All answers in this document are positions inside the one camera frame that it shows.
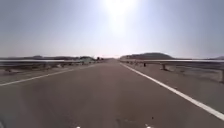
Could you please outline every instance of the solid white line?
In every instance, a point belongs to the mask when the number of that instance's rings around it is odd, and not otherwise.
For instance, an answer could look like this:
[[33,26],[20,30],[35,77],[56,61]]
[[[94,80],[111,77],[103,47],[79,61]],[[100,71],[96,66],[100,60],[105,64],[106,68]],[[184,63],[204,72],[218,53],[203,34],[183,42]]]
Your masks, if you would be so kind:
[[184,93],[182,93],[182,92],[180,92],[180,91],[178,91],[178,90],[176,90],[174,88],[171,88],[170,86],[168,86],[168,85],[166,85],[166,84],[164,84],[164,83],[162,83],[162,82],[160,82],[160,81],[158,81],[158,80],[156,80],[156,79],[154,79],[152,77],[149,77],[149,76],[147,76],[147,75],[145,75],[145,74],[143,74],[143,73],[141,73],[141,72],[139,72],[139,71],[137,71],[137,70],[127,66],[127,65],[124,65],[124,64],[121,64],[121,65],[123,65],[124,67],[128,68],[129,70],[131,70],[131,71],[133,71],[133,72],[135,72],[135,73],[137,73],[137,74],[139,74],[139,75],[141,75],[141,76],[143,76],[143,77],[145,77],[145,78],[147,78],[147,79],[149,79],[149,80],[159,84],[160,86],[168,89],[169,91],[177,94],[178,96],[186,99],[187,101],[193,103],[194,105],[204,109],[208,113],[210,113],[210,114],[216,116],[217,118],[221,119],[222,121],[224,121],[224,114],[223,113],[221,113],[221,112],[219,112],[219,111],[217,111],[217,110],[215,110],[215,109],[213,109],[213,108],[211,108],[211,107],[201,103],[200,101],[197,101],[197,100],[191,98],[190,96],[188,96],[188,95],[186,95],[186,94],[184,94]]
[[75,70],[86,69],[86,68],[90,68],[90,67],[94,67],[94,66],[95,65],[91,65],[91,66],[88,66],[88,67],[83,67],[83,68],[78,68],[78,69],[70,69],[70,70],[65,70],[65,71],[61,71],[61,72],[55,72],[55,73],[51,73],[51,74],[47,74],[47,75],[36,76],[36,77],[28,78],[28,79],[12,81],[12,82],[8,82],[8,83],[0,84],[0,87],[1,86],[6,86],[6,85],[11,85],[11,84],[22,83],[22,82],[26,82],[26,81],[30,81],[30,80],[40,79],[40,78],[44,78],[44,77],[48,77],[48,76],[58,75],[58,74],[71,72],[71,71],[75,71]]

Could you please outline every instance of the hazy sky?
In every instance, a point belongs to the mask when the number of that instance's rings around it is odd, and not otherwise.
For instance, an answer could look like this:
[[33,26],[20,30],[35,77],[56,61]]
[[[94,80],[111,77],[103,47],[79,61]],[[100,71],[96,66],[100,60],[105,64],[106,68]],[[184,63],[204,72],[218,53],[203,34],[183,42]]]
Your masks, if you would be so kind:
[[224,0],[0,0],[0,56],[224,55]]

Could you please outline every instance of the mountain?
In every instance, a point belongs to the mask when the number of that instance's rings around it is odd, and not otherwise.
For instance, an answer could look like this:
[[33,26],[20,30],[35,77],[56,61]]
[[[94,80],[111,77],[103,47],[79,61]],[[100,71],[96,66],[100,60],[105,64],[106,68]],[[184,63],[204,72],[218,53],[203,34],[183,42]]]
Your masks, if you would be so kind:
[[173,57],[163,53],[143,53],[122,56],[121,59],[137,59],[137,60],[165,60],[174,59]]
[[210,58],[209,60],[224,60],[224,56],[219,56],[216,58]]

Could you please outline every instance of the road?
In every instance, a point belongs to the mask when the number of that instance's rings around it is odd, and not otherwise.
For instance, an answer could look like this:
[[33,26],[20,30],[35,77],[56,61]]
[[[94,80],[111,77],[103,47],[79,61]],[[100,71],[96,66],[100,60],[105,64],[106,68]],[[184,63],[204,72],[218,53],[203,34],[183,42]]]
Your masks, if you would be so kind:
[[[158,77],[154,70],[135,69],[156,74],[154,78],[170,87],[180,86],[178,81],[167,82],[165,78],[171,77],[167,73]],[[223,120],[116,61],[43,75],[0,84],[0,121],[5,128],[224,127]],[[222,97],[201,99],[190,93],[194,87],[177,90],[223,111]],[[212,98],[215,103],[206,102]]]

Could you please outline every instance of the guardrail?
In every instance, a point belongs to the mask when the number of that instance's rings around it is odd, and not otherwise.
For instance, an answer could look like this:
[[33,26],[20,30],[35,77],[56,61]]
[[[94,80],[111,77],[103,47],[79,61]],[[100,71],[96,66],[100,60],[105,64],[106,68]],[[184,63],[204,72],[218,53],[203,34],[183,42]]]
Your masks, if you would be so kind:
[[120,60],[123,63],[130,64],[160,64],[161,69],[167,71],[169,66],[184,66],[191,68],[213,69],[220,71],[220,82],[224,83],[224,60]]
[[60,65],[64,67],[65,65],[74,64],[89,64],[97,63],[97,61],[86,61],[86,60],[0,60],[0,68],[5,69],[5,71],[11,72],[11,69],[33,69],[40,68],[49,69],[50,67],[56,67]]

